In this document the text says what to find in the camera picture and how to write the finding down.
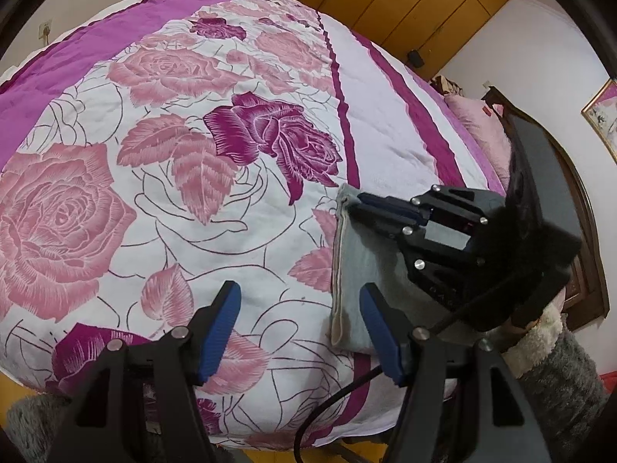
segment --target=gray fuzzy sleeve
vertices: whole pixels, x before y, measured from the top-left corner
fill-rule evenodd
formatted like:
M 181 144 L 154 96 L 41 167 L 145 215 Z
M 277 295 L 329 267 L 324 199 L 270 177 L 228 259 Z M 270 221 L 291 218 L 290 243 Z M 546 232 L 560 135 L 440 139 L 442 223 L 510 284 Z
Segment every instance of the gray fuzzy sleeve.
M 585 440 L 609 398 L 593 360 L 564 326 L 550 354 L 519 381 L 553 463 L 566 462 Z

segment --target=sleeve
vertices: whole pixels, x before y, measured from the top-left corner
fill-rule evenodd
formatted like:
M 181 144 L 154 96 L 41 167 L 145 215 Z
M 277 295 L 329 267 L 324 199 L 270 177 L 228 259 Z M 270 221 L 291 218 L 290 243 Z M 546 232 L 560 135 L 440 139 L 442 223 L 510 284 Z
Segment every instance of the sleeve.
M 609 398 L 595 363 L 553 305 L 503 356 L 533 407 L 553 463 L 566 462 Z

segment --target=wall outlet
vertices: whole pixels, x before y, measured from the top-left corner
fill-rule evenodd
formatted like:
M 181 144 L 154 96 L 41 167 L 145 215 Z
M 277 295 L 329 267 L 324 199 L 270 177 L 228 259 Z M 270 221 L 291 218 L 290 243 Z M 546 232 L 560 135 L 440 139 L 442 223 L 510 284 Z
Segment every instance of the wall outlet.
M 39 24 L 39 40 L 43 40 L 45 38 L 46 27 L 49 27 L 49 32 L 51 33 L 51 19 L 49 21 L 41 22 L 41 24 Z

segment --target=bed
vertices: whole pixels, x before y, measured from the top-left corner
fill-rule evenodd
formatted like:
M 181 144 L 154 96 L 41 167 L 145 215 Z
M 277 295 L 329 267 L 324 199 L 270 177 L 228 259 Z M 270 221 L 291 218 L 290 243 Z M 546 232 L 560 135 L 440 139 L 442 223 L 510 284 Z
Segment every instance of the bed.
M 158 339 L 235 280 L 243 306 L 196 391 L 215 443 L 289 449 L 375 366 L 329 338 L 337 188 L 503 193 L 442 97 L 294 0 L 126 0 L 0 85 L 0 365 L 72 394 L 105 344 Z M 306 445 L 391 428 L 379 377 Z

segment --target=gold picture frame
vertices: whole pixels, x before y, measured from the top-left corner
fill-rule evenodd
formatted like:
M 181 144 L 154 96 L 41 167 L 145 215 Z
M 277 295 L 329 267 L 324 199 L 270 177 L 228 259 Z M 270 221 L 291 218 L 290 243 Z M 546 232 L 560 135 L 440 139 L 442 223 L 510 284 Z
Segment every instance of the gold picture frame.
M 617 81 L 610 79 L 581 111 L 617 164 Z

